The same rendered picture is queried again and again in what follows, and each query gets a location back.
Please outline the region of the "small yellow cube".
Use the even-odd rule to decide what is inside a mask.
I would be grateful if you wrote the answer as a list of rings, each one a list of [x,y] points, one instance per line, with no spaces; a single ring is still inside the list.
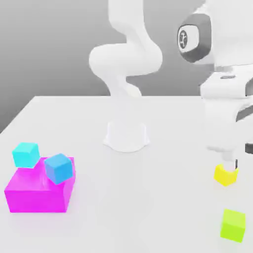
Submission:
[[[233,171],[227,171],[224,169],[223,164],[219,164],[215,167],[213,178],[221,185],[228,186],[236,182],[238,172],[238,169],[234,169]]]

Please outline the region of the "small cyan cube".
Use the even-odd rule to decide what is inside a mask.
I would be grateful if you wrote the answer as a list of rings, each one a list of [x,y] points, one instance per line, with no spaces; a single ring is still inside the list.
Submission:
[[[13,160],[17,168],[34,168],[40,159],[37,143],[21,142],[12,151]]]

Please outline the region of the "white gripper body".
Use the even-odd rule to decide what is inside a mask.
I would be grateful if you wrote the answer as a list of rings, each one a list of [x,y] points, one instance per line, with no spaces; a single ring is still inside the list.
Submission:
[[[235,148],[238,102],[229,99],[204,99],[206,147],[216,152]]]

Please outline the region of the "small blue cube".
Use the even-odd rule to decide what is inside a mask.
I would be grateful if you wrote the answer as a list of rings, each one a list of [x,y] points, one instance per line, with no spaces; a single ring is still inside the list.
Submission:
[[[64,154],[57,154],[44,161],[46,176],[55,184],[73,177],[72,161]]]

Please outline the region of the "large magenta box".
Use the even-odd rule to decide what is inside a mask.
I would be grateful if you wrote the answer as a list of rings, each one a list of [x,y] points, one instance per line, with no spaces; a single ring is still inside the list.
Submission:
[[[18,168],[4,193],[10,212],[66,212],[76,179],[75,162],[73,177],[61,184],[54,184],[45,173],[41,157],[34,168]]]

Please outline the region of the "small lime green cube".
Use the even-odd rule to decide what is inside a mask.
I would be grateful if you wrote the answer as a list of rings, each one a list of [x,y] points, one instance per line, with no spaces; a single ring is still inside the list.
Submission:
[[[220,236],[241,243],[246,229],[246,215],[239,211],[225,209]]]

